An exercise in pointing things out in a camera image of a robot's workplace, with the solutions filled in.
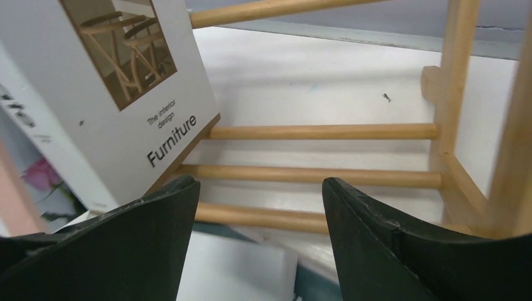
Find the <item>pink Warm Chord book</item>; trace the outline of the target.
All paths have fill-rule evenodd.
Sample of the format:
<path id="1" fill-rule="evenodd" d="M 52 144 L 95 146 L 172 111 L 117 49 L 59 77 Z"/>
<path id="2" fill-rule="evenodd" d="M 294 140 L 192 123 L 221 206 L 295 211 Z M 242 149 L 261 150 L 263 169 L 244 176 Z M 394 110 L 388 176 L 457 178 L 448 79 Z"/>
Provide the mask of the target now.
<path id="1" fill-rule="evenodd" d="M 6 236 L 53 233 L 88 216 L 84 205 L 34 147 L 1 144 L 1 226 Z"/>

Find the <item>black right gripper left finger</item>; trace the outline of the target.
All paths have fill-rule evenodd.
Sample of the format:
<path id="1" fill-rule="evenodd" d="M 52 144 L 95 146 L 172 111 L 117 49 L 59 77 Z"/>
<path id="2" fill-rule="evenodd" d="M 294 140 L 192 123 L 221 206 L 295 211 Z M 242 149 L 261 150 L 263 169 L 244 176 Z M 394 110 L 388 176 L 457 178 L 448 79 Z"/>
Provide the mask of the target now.
<path id="1" fill-rule="evenodd" d="M 176 300 L 200 187 L 179 177 L 55 233 L 1 238 L 1 299 Z"/>

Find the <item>brown Decorate Furniture book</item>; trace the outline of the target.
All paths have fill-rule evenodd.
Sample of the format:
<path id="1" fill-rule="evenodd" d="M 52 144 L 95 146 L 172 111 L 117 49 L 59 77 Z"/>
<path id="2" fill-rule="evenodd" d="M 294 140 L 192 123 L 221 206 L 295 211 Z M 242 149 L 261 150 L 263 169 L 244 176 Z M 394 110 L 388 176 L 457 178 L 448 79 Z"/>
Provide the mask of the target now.
<path id="1" fill-rule="evenodd" d="M 2 1 L 1 109 L 83 205 L 161 186 L 220 114 L 183 1 Z"/>

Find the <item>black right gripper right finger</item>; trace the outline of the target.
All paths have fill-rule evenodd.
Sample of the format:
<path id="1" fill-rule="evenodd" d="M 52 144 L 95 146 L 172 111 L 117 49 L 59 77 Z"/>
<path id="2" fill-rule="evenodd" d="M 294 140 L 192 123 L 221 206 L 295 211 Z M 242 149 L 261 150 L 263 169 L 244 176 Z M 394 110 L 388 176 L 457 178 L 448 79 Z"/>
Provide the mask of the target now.
<path id="1" fill-rule="evenodd" d="M 531 299 L 530 235 L 448 230 L 335 177 L 322 200 L 344 300 Z"/>

